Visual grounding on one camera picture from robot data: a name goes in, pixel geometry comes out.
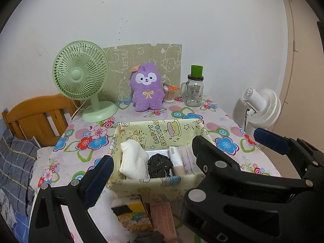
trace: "purple plush toy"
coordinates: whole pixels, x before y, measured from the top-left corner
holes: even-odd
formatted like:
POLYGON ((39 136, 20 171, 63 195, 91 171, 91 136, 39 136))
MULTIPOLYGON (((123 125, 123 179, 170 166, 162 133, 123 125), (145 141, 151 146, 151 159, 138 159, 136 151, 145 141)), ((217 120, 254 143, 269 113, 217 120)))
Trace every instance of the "purple plush toy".
POLYGON ((161 89, 161 76, 152 63, 135 66, 131 77, 131 87, 134 91, 133 102, 136 111, 162 108, 164 92, 161 89))

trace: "green desk fan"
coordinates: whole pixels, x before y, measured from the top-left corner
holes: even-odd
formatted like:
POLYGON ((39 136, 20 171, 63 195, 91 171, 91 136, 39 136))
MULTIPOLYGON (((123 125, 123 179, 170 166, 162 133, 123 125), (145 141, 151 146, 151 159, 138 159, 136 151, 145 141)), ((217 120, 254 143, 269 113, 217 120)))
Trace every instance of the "green desk fan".
POLYGON ((91 99, 92 105, 82 115, 86 122, 100 122, 117 111, 110 101, 99 101, 108 75, 108 61, 103 50, 94 43, 75 41, 65 46, 53 65, 56 87, 73 100, 91 99))

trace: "fan stand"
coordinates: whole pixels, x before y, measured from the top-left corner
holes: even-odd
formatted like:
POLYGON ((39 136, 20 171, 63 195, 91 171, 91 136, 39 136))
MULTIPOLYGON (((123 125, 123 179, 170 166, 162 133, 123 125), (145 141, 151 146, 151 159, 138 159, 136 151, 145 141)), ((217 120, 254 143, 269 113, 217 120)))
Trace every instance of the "fan stand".
POLYGON ((118 108, 111 101, 99 101, 98 95, 91 96, 91 106, 83 112, 82 119, 85 122, 101 122, 114 115, 118 108))

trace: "orange leaf decoration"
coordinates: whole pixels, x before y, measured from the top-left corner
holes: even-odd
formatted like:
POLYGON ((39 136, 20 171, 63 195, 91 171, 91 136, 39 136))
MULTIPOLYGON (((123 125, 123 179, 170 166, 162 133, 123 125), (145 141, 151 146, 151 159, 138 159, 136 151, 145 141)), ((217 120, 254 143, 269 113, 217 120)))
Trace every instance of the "orange leaf decoration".
POLYGON ((130 71, 130 72, 138 71, 138 69, 140 68, 140 66, 141 66, 141 65, 133 66, 129 71, 130 71))

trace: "fan base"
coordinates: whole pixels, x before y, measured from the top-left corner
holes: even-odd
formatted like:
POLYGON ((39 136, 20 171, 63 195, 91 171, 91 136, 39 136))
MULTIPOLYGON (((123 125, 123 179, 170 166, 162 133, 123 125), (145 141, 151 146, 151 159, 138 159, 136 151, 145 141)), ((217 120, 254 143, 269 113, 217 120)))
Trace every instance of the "fan base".
POLYGON ((92 105, 83 112, 82 119, 85 122, 101 122, 114 115, 118 108, 111 101, 100 101, 99 110, 94 111, 92 105))

